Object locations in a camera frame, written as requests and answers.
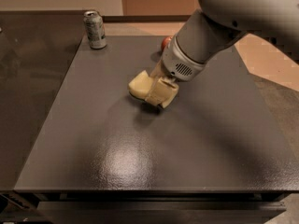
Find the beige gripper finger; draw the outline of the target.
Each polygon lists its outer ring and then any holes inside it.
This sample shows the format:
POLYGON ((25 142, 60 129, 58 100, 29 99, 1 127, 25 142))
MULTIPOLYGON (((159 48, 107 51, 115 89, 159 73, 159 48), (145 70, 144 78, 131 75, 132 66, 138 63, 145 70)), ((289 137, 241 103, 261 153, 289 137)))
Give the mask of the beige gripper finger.
POLYGON ((168 107, 178 94, 178 84, 168 77, 155 78, 145 101, 154 106, 168 107))
POLYGON ((163 68, 163 63, 162 61, 157 62, 153 70, 151 71, 150 77, 164 77, 164 68, 163 68))

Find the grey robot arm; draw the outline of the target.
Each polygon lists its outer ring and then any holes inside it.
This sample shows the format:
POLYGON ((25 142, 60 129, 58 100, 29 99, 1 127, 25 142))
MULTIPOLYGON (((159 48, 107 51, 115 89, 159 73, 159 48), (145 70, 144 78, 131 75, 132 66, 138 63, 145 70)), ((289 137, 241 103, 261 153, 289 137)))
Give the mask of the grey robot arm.
POLYGON ((198 0, 200 7, 164 48, 150 74, 154 83, 145 101, 168 106, 177 81, 190 81, 218 52, 246 34, 270 42, 299 61, 299 0, 198 0))

